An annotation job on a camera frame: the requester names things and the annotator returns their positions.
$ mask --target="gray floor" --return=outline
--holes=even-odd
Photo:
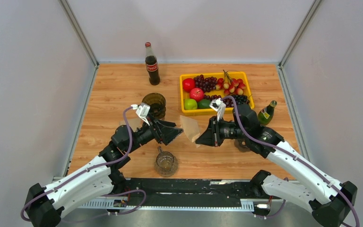
[[[272,203],[272,210],[280,207],[279,202]],[[104,210],[76,209],[65,220],[84,220]],[[249,213],[219,211],[158,211],[137,210],[118,217],[102,217],[79,224],[60,223],[60,227],[320,227],[307,211],[294,204],[287,203],[282,213],[269,220],[254,218]]]

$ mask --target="coca-cola bottle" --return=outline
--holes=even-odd
[[[152,51],[151,43],[145,43],[146,48],[146,56],[145,56],[145,65],[147,67],[147,71],[149,74],[149,82],[152,85],[158,85],[161,82],[159,78],[159,69],[158,69],[158,61]]]

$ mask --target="soda bottle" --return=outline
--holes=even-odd
[[[152,85],[158,85],[161,79],[159,78],[159,69],[158,69],[158,61],[152,51],[151,43],[145,43],[146,48],[146,56],[145,56],[145,65],[147,67],[147,71],[149,74],[149,82]]]
[[[270,104],[268,106],[263,108],[258,113],[258,120],[259,120],[260,124],[262,124],[262,125],[269,124],[269,122],[273,118],[273,113],[275,112],[276,105],[277,105],[277,102],[275,100],[273,100],[272,102],[270,102]]]

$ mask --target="bunch of grapes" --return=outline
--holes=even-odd
[[[219,98],[222,98],[222,97],[221,96],[217,96],[217,95],[213,95],[213,96],[204,95],[204,99],[208,99],[209,101],[212,101],[214,99],[219,99]]]
[[[200,88],[204,92],[210,92],[215,90],[217,78],[215,77],[208,77],[204,78],[204,75],[199,75],[194,78],[195,87]]]
[[[250,103],[247,96],[232,95],[232,97],[236,100],[238,105]],[[229,98],[225,99],[223,102],[226,104],[226,107],[234,107],[233,101]]]

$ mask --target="yellow tray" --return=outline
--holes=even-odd
[[[224,73],[223,72],[216,72],[216,73],[196,73],[196,74],[183,74],[180,75],[180,97],[181,97],[181,111],[184,113],[184,115],[206,115],[206,114],[214,114],[216,113],[215,110],[213,109],[197,109],[197,110],[185,110],[184,109],[184,100],[186,98],[190,98],[190,94],[186,91],[183,90],[183,80],[187,79],[187,78],[194,78],[196,76],[199,75],[204,75],[204,78],[208,78],[208,77],[216,77],[217,79],[219,78],[224,78]],[[244,81],[244,84],[247,86],[246,89],[244,89],[244,95],[248,96],[249,101],[250,101],[250,107],[251,109],[254,108],[254,100],[252,99],[252,95],[251,95],[251,90],[250,90],[250,85],[248,84],[248,80],[247,80],[247,75],[245,75],[245,72],[228,72],[230,78],[234,78],[234,79],[242,79]],[[212,96],[212,95],[219,95],[221,97],[224,97],[225,95],[223,94],[223,89],[217,91],[217,90],[213,90],[211,92],[206,92],[205,95],[208,96]],[[233,112],[233,108],[229,107],[225,109],[225,113],[232,113]]]

